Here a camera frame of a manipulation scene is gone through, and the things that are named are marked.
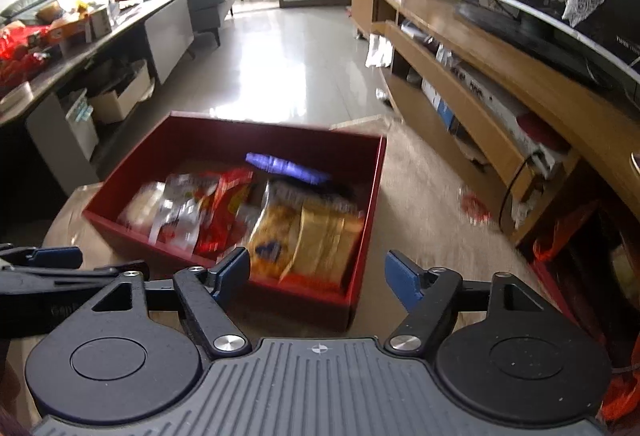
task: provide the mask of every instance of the black cable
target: black cable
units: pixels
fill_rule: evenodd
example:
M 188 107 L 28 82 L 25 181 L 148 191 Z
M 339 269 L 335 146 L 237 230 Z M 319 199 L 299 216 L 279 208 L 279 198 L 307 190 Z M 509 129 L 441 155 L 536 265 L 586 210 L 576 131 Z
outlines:
M 510 183 L 507 185 L 507 191 L 504 193 L 504 197 L 502 198 L 502 204 L 500 205 L 500 213 L 498 214 L 498 228 L 500 228 L 500 231 L 502 233 L 504 233 L 504 231 L 502 230 L 502 213 L 504 212 L 504 206 L 507 204 L 507 199 L 509 199 L 509 194 L 511 194 L 511 189 L 513 188 L 513 185 L 518 179 L 518 176 L 520 175 L 520 173 L 523 171 L 524 167 L 527 166 L 527 163 L 529 163 L 529 161 L 531 161 L 533 159 L 533 156 L 535 156 L 536 154 L 542 154 L 542 152 L 535 151 L 529 154 L 529 156 L 525 158 L 525 160 L 522 162 L 522 165 L 520 165 L 520 167 L 516 171 L 514 177 L 511 178 Z

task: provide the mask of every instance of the metal screw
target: metal screw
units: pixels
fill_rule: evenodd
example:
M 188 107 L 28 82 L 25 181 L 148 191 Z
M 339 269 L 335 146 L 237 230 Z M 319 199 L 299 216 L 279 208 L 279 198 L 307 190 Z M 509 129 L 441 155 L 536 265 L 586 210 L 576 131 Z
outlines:
M 413 335 L 398 335 L 389 340 L 389 345 L 396 351 L 415 351 L 422 345 L 422 341 Z
M 242 337 L 238 337 L 238 335 L 222 335 L 213 341 L 213 346 L 217 350 L 224 352 L 237 351 L 244 348 L 245 344 L 246 340 Z

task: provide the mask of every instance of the gray ridged plate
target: gray ridged plate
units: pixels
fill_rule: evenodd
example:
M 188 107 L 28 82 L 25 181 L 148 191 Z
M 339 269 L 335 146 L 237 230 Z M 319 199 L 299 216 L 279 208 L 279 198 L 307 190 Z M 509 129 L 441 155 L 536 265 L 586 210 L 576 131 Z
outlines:
M 520 430 L 450 402 L 418 360 L 392 358 L 372 339 L 265 339 L 250 355 L 216 361 L 164 414 L 121 427 L 45 419 L 36 436 L 591 436 L 591 422 Z

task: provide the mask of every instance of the wooden drawer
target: wooden drawer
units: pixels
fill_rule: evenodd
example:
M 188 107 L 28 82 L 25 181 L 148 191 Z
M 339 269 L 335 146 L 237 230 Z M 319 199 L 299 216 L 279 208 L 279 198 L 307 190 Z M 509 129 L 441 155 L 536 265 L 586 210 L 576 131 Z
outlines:
M 373 0 L 351 0 L 351 19 L 362 34 L 369 38 L 373 19 Z
M 510 132 L 457 77 L 440 64 L 429 51 L 403 33 L 395 23 L 386 22 L 385 36 L 418 74 L 436 88 L 494 166 L 500 179 L 505 184 L 510 183 L 525 161 L 525 156 L 518 149 Z M 535 178 L 536 173 L 532 168 L 525 167 L 513 184 L 513 197 L 519 201 L 525 200 Z

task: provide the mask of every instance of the red box on shelf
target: red box on shelf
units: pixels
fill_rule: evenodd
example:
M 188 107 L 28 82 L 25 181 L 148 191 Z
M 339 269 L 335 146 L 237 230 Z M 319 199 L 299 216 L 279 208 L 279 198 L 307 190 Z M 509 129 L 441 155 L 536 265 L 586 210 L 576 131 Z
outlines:
M 116 167 L 84 216 L 118 254 L 145 259 L 152 275 L 167 277 L 185 267 L 209 267 L 214 262 L 162 243 L 149 244 L 144 235 L 117 223 L 120 212 L 144 183 L 164 181 L 185 163 L 243 165 L 247 152 L 273 155 L 331 174 L 335 181 L 356 189 L 358 206 L 366 214 L 345 288 L 311 289 L 295 281 L 252 276 L 242 295 L 261 307 L 273 305 L 289 317 L 345 329 L 360 296 L 385 148 L 382 136 L 172 112 Z

